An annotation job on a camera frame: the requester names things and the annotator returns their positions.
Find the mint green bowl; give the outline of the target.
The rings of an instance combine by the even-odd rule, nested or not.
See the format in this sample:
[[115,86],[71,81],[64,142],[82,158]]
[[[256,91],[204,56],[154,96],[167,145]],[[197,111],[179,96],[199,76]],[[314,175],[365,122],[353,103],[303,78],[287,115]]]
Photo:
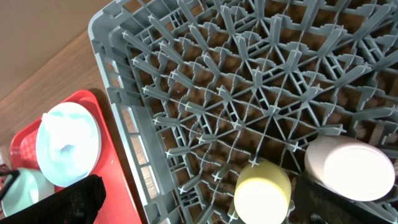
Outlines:
[[55,193],[55,186],[35,169],[19,168],[5,175],[1,189],[1,208],[6,217]]

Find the yellow plastic cup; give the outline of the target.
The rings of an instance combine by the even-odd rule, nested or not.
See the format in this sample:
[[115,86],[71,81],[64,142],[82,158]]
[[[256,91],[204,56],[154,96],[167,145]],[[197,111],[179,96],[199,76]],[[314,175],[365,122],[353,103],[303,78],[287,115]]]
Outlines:
[[281,224],[287,216],[291,193],[288,175],[279,166],[261,161],[240,172],[234,207],[244,223]]

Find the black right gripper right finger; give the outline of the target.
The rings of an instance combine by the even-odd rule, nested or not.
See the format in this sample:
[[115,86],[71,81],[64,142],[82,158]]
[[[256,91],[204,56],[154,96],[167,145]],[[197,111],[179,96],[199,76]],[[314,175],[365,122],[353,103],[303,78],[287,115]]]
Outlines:
[[383,224],[386,221],[321,185],[299,177],[294,189],[295,212],[300,223]]

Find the light blue plate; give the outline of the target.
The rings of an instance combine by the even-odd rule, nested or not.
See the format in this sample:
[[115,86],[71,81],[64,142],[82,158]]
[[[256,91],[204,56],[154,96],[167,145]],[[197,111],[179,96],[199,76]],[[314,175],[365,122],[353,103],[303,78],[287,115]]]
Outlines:
[[64,102],[44,113],[36,137],[36,158],[54,185],[68,187],[87,177],[101,154],[101,130],[82,105]]

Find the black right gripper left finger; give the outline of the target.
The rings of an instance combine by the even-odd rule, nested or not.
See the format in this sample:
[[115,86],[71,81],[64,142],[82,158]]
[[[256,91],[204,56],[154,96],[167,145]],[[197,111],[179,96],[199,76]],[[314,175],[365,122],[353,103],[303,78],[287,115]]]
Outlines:
[[1,220],[1,224],[93,224],[104,204],[103,179],[92,174]]

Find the pink plastic cup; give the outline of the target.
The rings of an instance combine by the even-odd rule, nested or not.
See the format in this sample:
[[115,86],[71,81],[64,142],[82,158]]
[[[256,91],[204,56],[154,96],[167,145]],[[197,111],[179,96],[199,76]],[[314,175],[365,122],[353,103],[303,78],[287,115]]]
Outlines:
[[305,151],[309,175],[331,191],[355,201],[382,198],[393,188],[391,160],[378,148],[347,136],[319,136]]

